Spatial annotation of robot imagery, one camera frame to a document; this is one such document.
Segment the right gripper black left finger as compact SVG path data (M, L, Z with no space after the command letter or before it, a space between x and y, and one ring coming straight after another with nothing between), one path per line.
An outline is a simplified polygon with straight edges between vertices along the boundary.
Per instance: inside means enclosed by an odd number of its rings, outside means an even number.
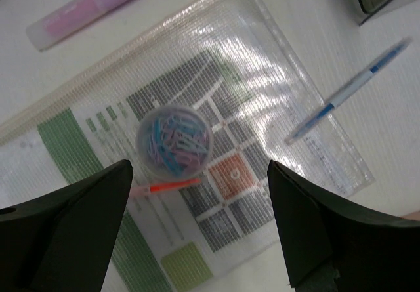
M100 291L133 179L121 160L1 210L2 291Z

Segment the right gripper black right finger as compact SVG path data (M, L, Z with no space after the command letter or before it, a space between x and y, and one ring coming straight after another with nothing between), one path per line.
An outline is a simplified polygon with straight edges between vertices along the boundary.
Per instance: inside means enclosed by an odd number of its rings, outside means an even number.
M277 161L267 175L294 290L419 290L417 220L358 205Z

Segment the clear paper clip tub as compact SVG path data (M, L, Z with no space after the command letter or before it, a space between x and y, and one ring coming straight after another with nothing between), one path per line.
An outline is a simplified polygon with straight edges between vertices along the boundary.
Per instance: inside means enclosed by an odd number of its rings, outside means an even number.
M213 157L214 136L209 122L195 109L168 104L140 120L136 147L153 177L178 182L201 175Z

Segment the purple highlighter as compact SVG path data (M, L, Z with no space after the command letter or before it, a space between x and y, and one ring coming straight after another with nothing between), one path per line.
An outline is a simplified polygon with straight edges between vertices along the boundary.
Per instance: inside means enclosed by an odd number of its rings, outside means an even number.
M26 28L34 47L45 50L130 0L72 0Z

